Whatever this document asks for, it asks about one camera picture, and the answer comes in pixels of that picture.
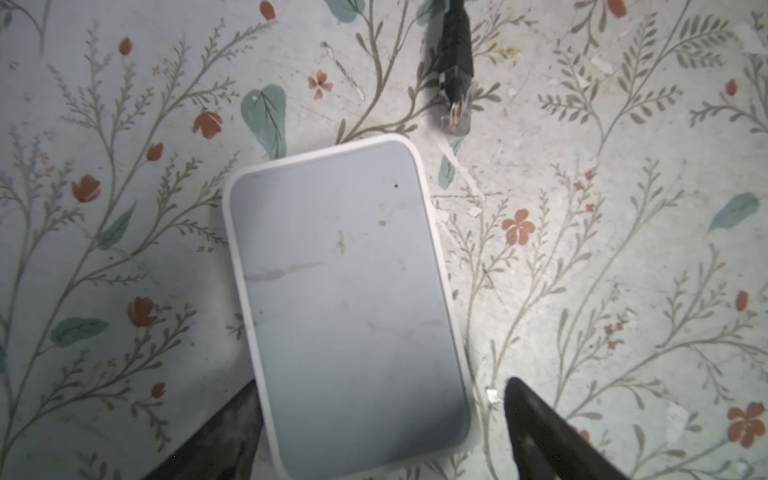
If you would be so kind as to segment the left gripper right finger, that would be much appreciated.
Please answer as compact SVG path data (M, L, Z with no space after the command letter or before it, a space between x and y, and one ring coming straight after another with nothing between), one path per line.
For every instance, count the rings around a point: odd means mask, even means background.
M504 413L521 479L627 480L518 377L507 381Z

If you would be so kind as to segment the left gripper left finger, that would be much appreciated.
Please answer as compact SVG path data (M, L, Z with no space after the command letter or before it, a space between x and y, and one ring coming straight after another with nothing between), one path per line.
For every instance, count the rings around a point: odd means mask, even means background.
M263 428L256 383L250 381L148 479L249 479Z

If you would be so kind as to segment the white network switch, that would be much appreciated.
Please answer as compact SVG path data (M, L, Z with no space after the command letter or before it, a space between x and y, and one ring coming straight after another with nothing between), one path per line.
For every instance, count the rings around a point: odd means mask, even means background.
M476 402L410 140L240 169L222 211L277 476L377 477L474 447Z

